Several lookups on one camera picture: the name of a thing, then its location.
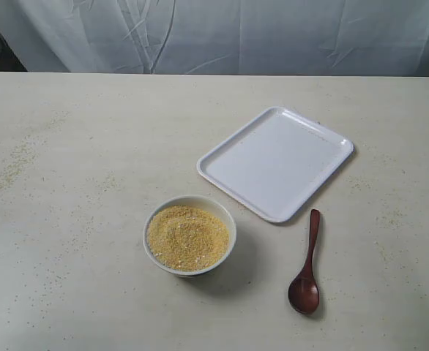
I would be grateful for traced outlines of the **brown wooden spoon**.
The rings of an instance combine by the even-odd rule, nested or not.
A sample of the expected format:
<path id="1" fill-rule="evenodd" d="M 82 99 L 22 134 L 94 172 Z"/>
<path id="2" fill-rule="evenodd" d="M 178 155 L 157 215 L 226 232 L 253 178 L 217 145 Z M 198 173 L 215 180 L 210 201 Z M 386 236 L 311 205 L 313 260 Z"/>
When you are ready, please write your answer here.
<path id="1" fill-rule="evenodd" d="M 309 242 L 302 270 L 288 287 L 288 301 L 301 314 L 311 315 L 319 306 L 320 292 L 313 274 L 313 255 L 320 225 L 320 211 L 310 211 Z"/>

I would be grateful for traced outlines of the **yellow millet grains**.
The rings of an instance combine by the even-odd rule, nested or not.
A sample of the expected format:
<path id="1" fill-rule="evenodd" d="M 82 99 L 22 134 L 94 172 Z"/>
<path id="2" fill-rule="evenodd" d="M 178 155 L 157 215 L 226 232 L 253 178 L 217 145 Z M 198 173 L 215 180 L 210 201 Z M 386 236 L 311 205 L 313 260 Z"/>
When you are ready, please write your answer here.
<path id="1" fill-rule="evenodd" d="M 175 205 L 152 218 L 147 241 L 150 251 L 161 264 L 191 272 L 211 267 L 224 256 L 229 231 L 208 211 Z"/>

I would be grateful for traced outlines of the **white rectangular plastic tray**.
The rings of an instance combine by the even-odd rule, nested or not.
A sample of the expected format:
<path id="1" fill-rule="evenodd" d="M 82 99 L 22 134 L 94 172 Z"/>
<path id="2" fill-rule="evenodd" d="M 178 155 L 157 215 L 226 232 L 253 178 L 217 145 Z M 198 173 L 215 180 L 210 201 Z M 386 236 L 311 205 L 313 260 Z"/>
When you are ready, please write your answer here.
<path id="1" fill-rule="evenodd" d="M 346 137 L 270 107 L 197 162 L 198 173 L 270 223 L 287 222 L 351 156 Z"/>

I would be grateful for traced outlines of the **white ceramic bowl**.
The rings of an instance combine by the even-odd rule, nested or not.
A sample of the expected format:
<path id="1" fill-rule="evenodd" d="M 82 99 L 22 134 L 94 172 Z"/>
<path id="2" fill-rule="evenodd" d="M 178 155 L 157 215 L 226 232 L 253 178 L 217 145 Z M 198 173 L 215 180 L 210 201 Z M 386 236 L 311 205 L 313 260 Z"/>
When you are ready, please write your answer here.
<path id="1" fill-rule="evenodd" d="M 143 245 L 161 269 L 180 277 L 200 276 L 223 263 L 236 243 L 232 215 L 201 195 L 182 195 L 156 208 L 143 229 Z"/>

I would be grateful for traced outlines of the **white backdrop cloth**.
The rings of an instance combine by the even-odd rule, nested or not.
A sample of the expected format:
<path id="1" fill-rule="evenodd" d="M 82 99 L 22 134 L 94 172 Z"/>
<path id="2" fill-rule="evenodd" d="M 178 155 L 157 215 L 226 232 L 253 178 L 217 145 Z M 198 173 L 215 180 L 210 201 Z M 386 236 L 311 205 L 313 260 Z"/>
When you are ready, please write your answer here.
<path id="1" fill-rule="evenodd" d="M 429 76 L 429 1 L 0 1 L 32 72 Z"/>

